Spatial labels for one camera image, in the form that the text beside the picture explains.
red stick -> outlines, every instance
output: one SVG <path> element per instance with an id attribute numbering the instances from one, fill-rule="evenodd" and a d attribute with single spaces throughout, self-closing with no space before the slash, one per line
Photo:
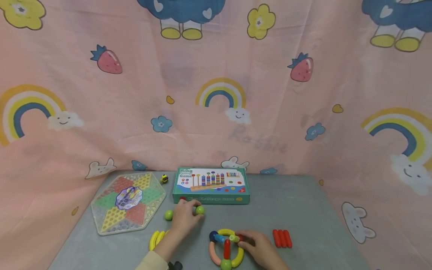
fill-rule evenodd
<path id="1" fill-rule="evenodd" d="M 282 230 L 279 230 L 279 231 L 277 231 L 277 232 L 279 233 L 279 238 L 280 238 L 281 246 L 282 246 L 283 248 L 286 248 L 286 240 L 285 240 L 285 237 L 283 236 L 283 231 L 282 231 Z"/>
<path id="2" fill-rule="evenodd" d="M 273 239 L 274 239 L 274 244 L 280 248 L 280 238 L 279 238 L 279 234 L 277 233 L 277 230 L 273 230 Z"/>
<path id="3" fill-rule="evenodd" d="M 231 255 L 231 241 L 228 239 L 223 243 L 223 258 L 229 260 L 229 256 Z"/>
<path id="4" fill-rule="evenodd" d="M 291 241 L 291 237 L 289 236 L 289 231 L 284 230 L 283 236 L 285 236 L 286 246 L 292 248 L 292 241 Z"/>

green magnetic ball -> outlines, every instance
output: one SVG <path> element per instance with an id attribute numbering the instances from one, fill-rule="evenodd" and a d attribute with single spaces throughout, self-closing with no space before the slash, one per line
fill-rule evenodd
<path id="1" fill-rule="evenodd" d="M 174 212 L 172 210 L 166 210 L 165 212 L 165 219 L 166 220 L 172 220 L 172 215 L 174 214 Z"/>
<path id="2" fill-rule="evenodd" d="M 204 215 L 205 211 L 204 211 L 204 207 L 202 206 L 197 206 L 195 208 L 195 214 L 197 215 Z"/>
<path id="3" fill-rule="evenodd" d="M 220 269 L 221 270 L 231 270 L 232 269 L 231 260 L 222 259 L 220 261 Z"/>

person's hand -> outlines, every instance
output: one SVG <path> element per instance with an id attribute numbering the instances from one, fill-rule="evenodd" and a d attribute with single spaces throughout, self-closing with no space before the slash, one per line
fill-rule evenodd
<path id="1" fill-rule="evenodd" d="M 163 239 L 153 249 L 166 262 L 169 262 L 174 251 L 180 245 L 181 241 L 191 232 L 204 215 L 193 215 L 194 206 L 200 206 L 197 200 L 186 202 L 180 200 L 174 209 L 172 224 L 169 232 L 164 235 Z"/>
<path id="2" fill-rule="evenodd" d="M 289 270 L 265 234 L 253 230 L 238 231 L 235 234 L 255 241 L 255 246 L 243 241 L 238 246 L 247 250 L 259 265 L 267 270 Z"/>
<path id="3" fill-rule="evenodd" d="M 172 226 L 169 232 L 175 232 L 183 238 L 187 236 L 198 223 L 198 221 L 204 217 L 204 215 L 193 215 L 194 206 L 200 205 L 201 203 L 197 200 L 186 202 L 185 200 L 181 199 L 174 209 L 174 214 L 172 216 Z"/>

table surface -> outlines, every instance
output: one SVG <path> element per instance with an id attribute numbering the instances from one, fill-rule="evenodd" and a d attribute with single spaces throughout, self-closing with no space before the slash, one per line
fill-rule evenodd
<path id="1" fill-rule="evenodd" d="M 110 174 L 97 194 L 121 174 Z M 163 185 L 166 198 L 144 230 L 100 236 L 89 207 L 83 213 L 49 270 L 133 270 L 149 250 L 153 232 L 167 231 L 164 219 L 174 209 L 172 199 L 175 172 L 153 172 L 156 178 L 169 176 Z M 340 222 L 321 186 L 306 175 L 247 175 L 251 201 L 248 205 L 205 204 L 206 218 L 180 245 L 172 258 L 185 270 L 220 269 L 208 253 L 209 233 L 218 229 L 255 229 L 265 233 L 273 243 L 273 229 L 287 229 L 293 247 L 278 248 L 280 256 L 292 270 L 366 270 L 370 269 Z M 237 248 L 231 249 L 232 258 Z M 223 245 L 216 253 L 223 255 Z M 236 268 L 261 269 L 249 254 Z"/>

hexagonal game board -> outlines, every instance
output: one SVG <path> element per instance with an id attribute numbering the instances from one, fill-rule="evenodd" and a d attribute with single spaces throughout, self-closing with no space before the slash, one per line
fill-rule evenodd
<path id="1" fill-rule="evenodd" d="M 117 176 L 91 203 L 98 234 L 144 229 L 165 196 L 151 172 Z"/>

